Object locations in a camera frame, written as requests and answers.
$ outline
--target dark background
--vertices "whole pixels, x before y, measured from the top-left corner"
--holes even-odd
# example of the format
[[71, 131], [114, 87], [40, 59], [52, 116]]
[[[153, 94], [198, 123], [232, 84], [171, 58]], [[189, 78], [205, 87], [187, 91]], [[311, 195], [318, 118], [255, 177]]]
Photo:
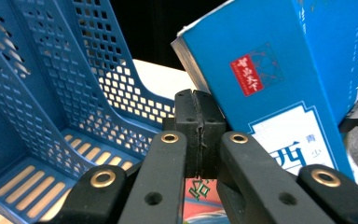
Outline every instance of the dark background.
[[111, 0], [133, 59], [182, 69], [171, 43], [186, 25], [226, 0]]

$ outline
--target brass grommet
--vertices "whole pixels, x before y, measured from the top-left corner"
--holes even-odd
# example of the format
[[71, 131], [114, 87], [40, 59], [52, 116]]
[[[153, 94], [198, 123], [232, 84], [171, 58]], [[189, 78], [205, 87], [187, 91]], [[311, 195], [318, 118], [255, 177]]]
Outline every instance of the brass grommet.
[[179, 136], [174, 133], [167, 133], [161, 136], [161, 141], [165, 143], [175, 143], [179, 140]]
[[313, 170], [310, 175], [316, 182], [330, 188], [336, 188], [341, 185], [341, 181], [336, 175], [322, 169]]
[[[98, 180], [98, 177], [100, 177], [101, 175], [107, 175], [108, 178], [104, 181], [100, 181]], [[92, 178], [91, 178], [91, 185], [94, 188], [105, 188], [108, 187], [109, 185], [111, 185], [116, 179], [116, 175], [115, 173], [113, 173], [113, 171], [111, 170], [102, 170], [102, 171], [98, 171], [97, 173], [95, 173]]]
[[245, 135], [239, 133], [232, 134], [229, 139], [238, 144], [245, 144], [248, 142], [248, 138]]

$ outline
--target red stamp logo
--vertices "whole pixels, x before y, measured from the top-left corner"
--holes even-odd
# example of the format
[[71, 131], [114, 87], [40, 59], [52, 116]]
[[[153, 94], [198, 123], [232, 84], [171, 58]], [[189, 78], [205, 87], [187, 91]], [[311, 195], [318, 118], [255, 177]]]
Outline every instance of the red stamp logo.
[[230, 66], [246, 96], [264, 89], [249, 54], [235, 60]]

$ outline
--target perforated plastic basket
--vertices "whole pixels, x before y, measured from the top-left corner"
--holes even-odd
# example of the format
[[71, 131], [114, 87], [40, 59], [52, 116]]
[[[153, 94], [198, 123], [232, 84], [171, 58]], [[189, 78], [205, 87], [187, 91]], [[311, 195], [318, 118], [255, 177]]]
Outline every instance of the perforated plastic basket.
[[0, 214], [34, 222], [91, 166], [141, 161], [172, 113], [108, 1], [0, 1]]

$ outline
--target blue book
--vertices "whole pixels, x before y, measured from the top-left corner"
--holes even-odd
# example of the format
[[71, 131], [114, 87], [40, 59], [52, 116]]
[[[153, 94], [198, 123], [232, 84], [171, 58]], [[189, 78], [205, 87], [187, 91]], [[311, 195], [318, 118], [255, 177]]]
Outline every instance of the blue book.
[[358, 0], [227, 1], [172, 47], [283, 169], [319, 163], [354, 179], [337, 126], [358, 101]]

